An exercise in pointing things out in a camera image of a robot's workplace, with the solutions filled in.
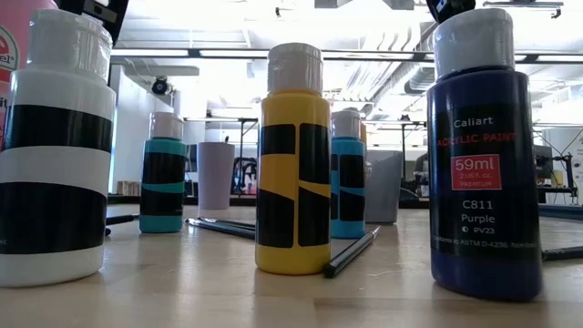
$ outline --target black tape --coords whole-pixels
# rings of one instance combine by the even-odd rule
[[[338,195],[331,194],[330,199],[330,220],[338,220]]]
[[[364,196],[340,190],[340,220],[364,220]]]
[[[332,164],[331,164],[332,170],[338,170],[338,155],[332,154],[330,156],[330,160],[332,161]]]
[[[77,251],[103,244],[107,198],[38,182],[0,184],[0,253]]]
[[[300,180],[330,184],[328,134],[328,128],[321,125],[300,125]]]
[[[330,199],[300,188],[298,193],[298,243],[318,246],[330,242]]]
[[[340,187],[364,188],[364,157],[341,155],[339,178]]]
[[[181,155],[144,153],[142,183],[178,183],[184,181],[185,157]]]
[[[257,192],[257,243],[293,247],[294,202],[267,190]]]
[[[295,126],[273,125],[261,128],[261,155],[295,154]]]
[[[182,215],[184,193],[169,193],[147,190],[142,187],[139,199],[141,215]]]
[[[15,105],[6,113],[3,150],[65,146],[111,152],[113,123],[77,110]]]

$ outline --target acrylic paint bottle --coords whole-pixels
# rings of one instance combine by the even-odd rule
[[[144,145],[144,167],[139,200],[139,230],[166,233],[182,230],[186,145],[184,121],[174,113],[150,115]]]
[[[116,98],[107,87],[111,47],[90,19],[32,15],[0,153],[2,286],[64,282],[101,267]]]
[[[330,260],[330,106],[322,53],[305,44],[268,54],[261,103],[255,262],[280,274],[320,272]]]
[[[53,0],[3,0],[0,4],[0,143],[8,110],[10,73],[25,68],[30,16],[37,9],[56,9]]]
[[[332,238],[355,239],[365,234],[364,156],[357,110],[332,113]]]
[[[502,9],[455,15],[435,30],[428,93],[432,273],[479,298],[541,290],[528,77],[514,70]]]

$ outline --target gray container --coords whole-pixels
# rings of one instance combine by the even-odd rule
[[[399,208],[403,152],[366,152],[366,223],[395,223]]]

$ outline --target pencil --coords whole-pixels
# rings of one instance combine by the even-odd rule
[[[133,220],[137,219],[138,216],[139,216],[139,214],[129,214],[129,215],[120,215],[120,216],[116,216],[116,217],[109,217],[109,218],[106,218],[106,225],[114,225],[114,224],[132,222]]]
[[[376,238],[381,229],[377,226],[374,230],[366,233],[361,239],[353,242],[344,251],[341,251],[328,264],[324,266],[324,278],[334,278],[338,275],[354,258],[362,253]]]
[[[203,229],[208,229],[217,232],[228,233],[234,236],[239,236],[242,238],[255,240],[255,231],[250,231],[248,229],[243,229],[235,226],[230,226],[228,224],[221,224],[217,222],[208,222],[204,220],[194,220],[188,219],[188,224],[193,225],[195,227],[200,227]]]
[[[583,259],[583,246],[543,251],[543,261]]]
[[[247,229],[250,231],[255,231],[255,224],[251,224],[251,223],[237,222],[237,221],[231,221],[231,220],[219,220],[219,219],[203,218],[203,217],[200,217],[199,220],[204,220],[206,222],[211,222],[211,223],[227,224],[227,225],[230,225],[233,227],[239,227],[239,228]]]

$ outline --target bottle cap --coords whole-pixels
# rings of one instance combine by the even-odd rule
[[[332,137],[361,137],[361,114],[356,108],[332,113]]]
[[[149,115],[150,138],[182,140],[184,121],[171,112],[154,112]]]
[[[27,64],[107,82],[111,47],[111,36],[98,22],[62,10],[37,10],[30,21]]]
[[[514,67],[512,17],[504,9],[455,15],[434,33],[435,78],[473,67]]]
[[[269,92],[311,90],[322,94],[322,52],[315,46],[288,43],[267,55]]]

